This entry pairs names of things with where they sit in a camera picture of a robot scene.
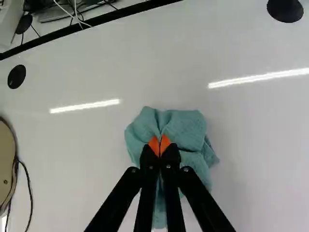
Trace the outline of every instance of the white surface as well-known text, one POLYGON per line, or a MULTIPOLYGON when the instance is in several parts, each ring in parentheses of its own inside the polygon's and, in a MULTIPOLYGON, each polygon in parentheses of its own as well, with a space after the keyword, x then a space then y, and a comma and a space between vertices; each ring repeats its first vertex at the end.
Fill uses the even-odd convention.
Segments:
MULTIPOLYGON (((35 199, 30 232, 85 229, 131 164, 123 133, 144 105, 205 115, 221 159, 212 194, 237 232, 308 231, 309 76, 208 89, 308 68, 308 16, 280 23, 266 2, 179 2, 2 61, 0 109, 17 132, 35 199), (10 90, 6 77, 17 64, 27 76, 10 90), (114 98, 121 104, 49 113, 114 98)), ((19 177, 12 232, 23 231, 29 214, 22 170, 19 177)), ((120 231, 133 231, 137 203, 120 231)), ((183 213, 187 231, 200 231, 185 199, 183 213)))

